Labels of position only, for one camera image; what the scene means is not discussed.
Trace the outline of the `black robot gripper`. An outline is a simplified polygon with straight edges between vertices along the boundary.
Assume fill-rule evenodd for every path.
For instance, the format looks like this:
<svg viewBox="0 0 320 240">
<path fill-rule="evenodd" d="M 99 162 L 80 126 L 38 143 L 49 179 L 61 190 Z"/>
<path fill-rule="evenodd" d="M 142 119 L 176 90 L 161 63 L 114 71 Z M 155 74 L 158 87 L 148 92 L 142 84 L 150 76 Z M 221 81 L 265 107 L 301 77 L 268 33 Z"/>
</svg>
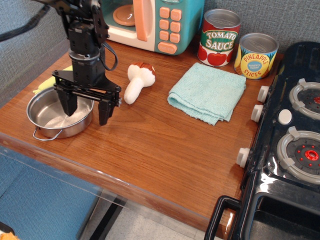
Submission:
<svg viewBox="0 0 320 240">
<path fill-rule="evenodd" d="M 98 48 L 91 54 L 82 55 L 75 51 L 68 52 L 72 60 L 71 70 L 55 70 L 54 89 L 67 116 L 72 116 L 78 107 L 77 97 L 97 101 L 99 124 L 104 126 L 112 117 L 115 106 L 122 103 L 121 87 L 105 76 L 105 71 L 112 70 L 105 63 L 105 50 Z"/>
</svg>

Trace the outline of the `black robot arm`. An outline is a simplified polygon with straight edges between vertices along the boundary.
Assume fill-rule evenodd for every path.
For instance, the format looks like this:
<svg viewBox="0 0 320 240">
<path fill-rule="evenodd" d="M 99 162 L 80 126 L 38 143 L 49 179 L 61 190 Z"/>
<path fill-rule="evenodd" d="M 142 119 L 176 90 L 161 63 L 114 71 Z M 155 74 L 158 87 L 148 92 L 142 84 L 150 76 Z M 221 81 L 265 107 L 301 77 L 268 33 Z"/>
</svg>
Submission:
<svg viewBox="0 0 320 240">
<path fill-rule="evenodd" d="M 105 23 L 102 3 L 99 0 L 43 0 L 61 16 L 69 40 L 68 54 L 72 70 L 56 70 L 54 89 L 68 116 L 78 108 L 78 97 L 98 102 L 99 124 L 104 126 L 113 115 L 115 107 L 121 105 L 121 87 L 110 81 L 105 73 L 113 71 L 107 66 L 105 51 L 115 52 L 107 44 L 109 26 Z"/>
</svg>

